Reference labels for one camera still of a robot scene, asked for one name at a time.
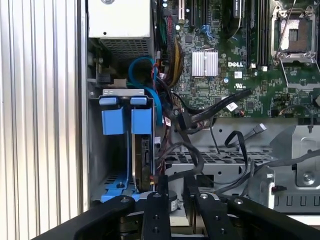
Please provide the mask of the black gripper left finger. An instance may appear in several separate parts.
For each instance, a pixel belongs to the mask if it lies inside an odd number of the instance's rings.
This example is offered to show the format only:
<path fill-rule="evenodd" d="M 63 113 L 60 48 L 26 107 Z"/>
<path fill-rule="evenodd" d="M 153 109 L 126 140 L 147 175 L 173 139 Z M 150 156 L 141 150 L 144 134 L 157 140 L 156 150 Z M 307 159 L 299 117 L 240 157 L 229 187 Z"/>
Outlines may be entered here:
<path fill-rule="evenodd" d="M 36 236 L 37 240 L 170 240 L 168 176 L 135 201 L 119 195 Z"/>

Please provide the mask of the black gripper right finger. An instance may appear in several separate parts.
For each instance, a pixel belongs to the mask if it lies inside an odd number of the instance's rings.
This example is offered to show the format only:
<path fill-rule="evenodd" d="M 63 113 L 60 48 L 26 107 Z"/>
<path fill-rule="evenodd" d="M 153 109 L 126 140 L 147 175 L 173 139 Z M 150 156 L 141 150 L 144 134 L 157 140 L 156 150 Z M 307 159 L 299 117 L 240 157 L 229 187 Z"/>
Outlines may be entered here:
<path fill-rule="evenodd" d="M 320 231 L 244 197 L 226 200 L 183 179 L 183 202 L 194 231 L 210 240 L 318 240 Z"/>

